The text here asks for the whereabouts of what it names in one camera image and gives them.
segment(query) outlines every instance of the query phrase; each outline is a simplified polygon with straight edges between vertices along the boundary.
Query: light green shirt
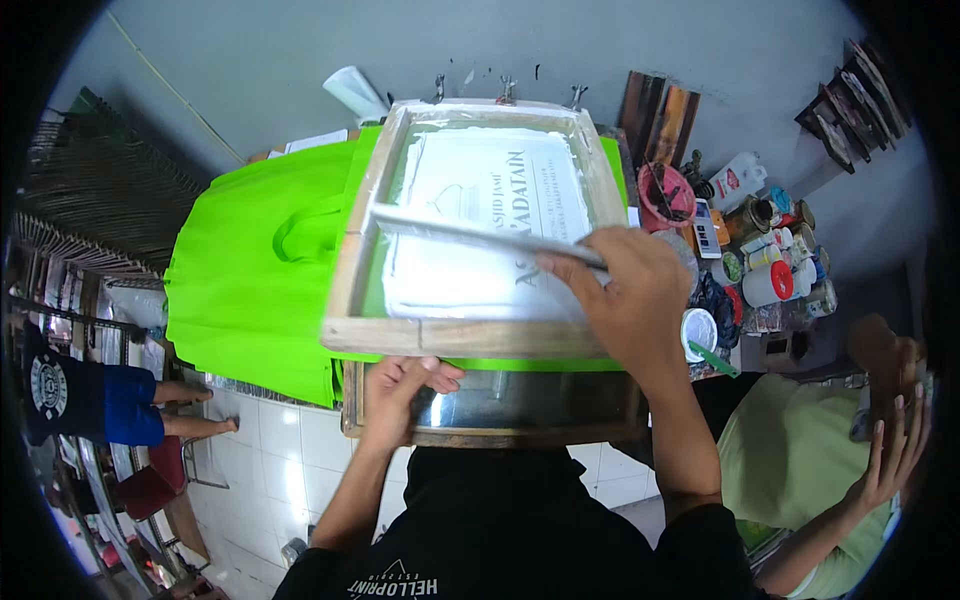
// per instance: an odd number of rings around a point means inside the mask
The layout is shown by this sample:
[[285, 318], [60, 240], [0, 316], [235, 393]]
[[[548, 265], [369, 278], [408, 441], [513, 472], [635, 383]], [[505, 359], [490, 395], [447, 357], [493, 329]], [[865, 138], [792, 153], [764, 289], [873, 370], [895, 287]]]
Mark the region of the light green shirt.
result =
[[[733, 412], [717, 446], [723, 503], [736, 518], [797, 531], [841, 499], [867, 468], [869, 444], [851, 442], [857, 390], [764, 375]], [[886, 502], [840, 542], [795, 596], [830, 598], [863, 578], [883, 545]]]

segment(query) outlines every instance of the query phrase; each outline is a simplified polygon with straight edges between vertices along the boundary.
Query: person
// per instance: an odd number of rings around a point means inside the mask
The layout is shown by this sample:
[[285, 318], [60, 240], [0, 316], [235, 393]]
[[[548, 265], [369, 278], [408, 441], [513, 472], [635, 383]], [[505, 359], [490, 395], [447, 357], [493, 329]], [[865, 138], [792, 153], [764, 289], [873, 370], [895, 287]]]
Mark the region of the person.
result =
[[595, 231], [601, 286], [580, 261], [538, 264], [580, 301], [597, 339], [649, 398], [666, 528], [656, 550], [591, 498], [565, 448], [417, 447], [407, 510], [373, 545], [387, 467], [409, 440], [411, 401], [463, 372], [435, 357], [389, 357], [364, 385], [366, 424], [347, 471], [276, 599], [396, 597], [765, 597], [754, 587], [733, 515], [721, 504], [716, 444], [680, 345], [689, 276], [639, 229]]
[[160, 381], [146, 369], [83, 362], [52, 349], [26, 314], [8, 316], [23, 332], [20, 353], [24, 431], [32, 445], [50, 435], [77, 435], [97, 443], [158, 445], [164, 436], [206, 438], [236, 431], [236, 417], [216, 421], [161, 413], [167, 402], [209, 400], [213, 393], [178, 381]]
[[[693, 385], [718, 443], [724, 505], [753, 533], [789, 534], [755, 566], [757, 584], [776, 595], [830, 598], [863, 578], [909, 498], [929, 437], [923, 348], [874, 314], [853, 324], [847, 350], [870, 375], [865, 425], [858, 390], [756, 372]], [[858, 430], [864, 443], [852, 440]], [[637, 444], [616, 447], [656, 462]]]

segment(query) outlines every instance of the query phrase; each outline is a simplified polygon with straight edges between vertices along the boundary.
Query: wooden frame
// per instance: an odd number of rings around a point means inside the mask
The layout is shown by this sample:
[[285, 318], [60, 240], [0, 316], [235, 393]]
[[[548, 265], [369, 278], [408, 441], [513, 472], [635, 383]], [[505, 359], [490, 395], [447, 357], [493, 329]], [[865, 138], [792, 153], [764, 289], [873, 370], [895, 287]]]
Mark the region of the wooden frame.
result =
[[610, 164], [586, 110], [552, 104], [517, 102], [502, 107], [494, 100], [454, 99], [438, 105], [421, 101], [395, 103], [373, 149], [370, 165], [357, 193], [337, 259], [327, 301], [321, 342], [345, 352], [483, 358], [594, 358], [606, 356], [585, 323], [469, 321], [463, 319], [387, 319], [359, 316], [367, 269], [377, 227], [369, 218], [373, 203], [385, 202], [389, 176], [397, 168], [410, 126], [419, 121], [448, 118], [465, 112], [479, 121], [536, 123], [568, 132], [578, 168], [584, 173], [584, 193], [596, 228], [627, 225]]
[[[363, 363], [344, 361], [344, 408], [341, 429], [348, 438], [363, 433]], [[620, 422], [542, 429], [486, 427], [415, 427], [411, 444], [463, 448], [558, 447], [569, 444], [592, 444], [618, 440], [635, 440], [646, 430], [646, 418], [638, 418], [641, 405], [639, 386], [632, 381], [624, 397], [624, 417]]]

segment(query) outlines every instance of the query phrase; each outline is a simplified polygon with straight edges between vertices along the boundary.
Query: red lid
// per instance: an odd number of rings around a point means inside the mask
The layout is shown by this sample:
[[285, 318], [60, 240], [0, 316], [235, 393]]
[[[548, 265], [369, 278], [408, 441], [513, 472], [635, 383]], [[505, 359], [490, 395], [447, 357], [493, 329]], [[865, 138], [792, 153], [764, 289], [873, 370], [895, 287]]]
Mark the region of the red lid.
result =
[[743, 300], [740, 299], [740, 295], [737, 294], [736, 288], [732, 285], [725, 287], [724, 291], [733, 300], [733, 324], [739, 325], [743, 321]]
[[770, 265], [770, 282], [774, 285], [777, 298], [786, 300], [793, 296], [793, 276], [790, 267], [782, 260], [776, 260]]

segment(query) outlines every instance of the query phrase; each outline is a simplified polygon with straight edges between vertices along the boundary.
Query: printed logo on shirt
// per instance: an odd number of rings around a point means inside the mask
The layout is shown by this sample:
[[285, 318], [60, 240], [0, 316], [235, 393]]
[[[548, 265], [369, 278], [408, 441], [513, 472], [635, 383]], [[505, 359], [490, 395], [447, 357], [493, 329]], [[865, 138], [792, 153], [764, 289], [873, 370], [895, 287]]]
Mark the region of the printed logo on shirt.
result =
[[437, 593], [437, 580], [422, 579], [419, 573], [408, 573], [403, 561], [396, 559], [382, 574], [370, 575], [366, 581], [357, 580], [347, 591], [351, 598], [364, 595], [416, 598]]
[[57, 419], [66, 410], [66, 377], [63, 368], [49, 354], [34, 357], [30, 367], [30, 391], [36, 410], [47, 418]]

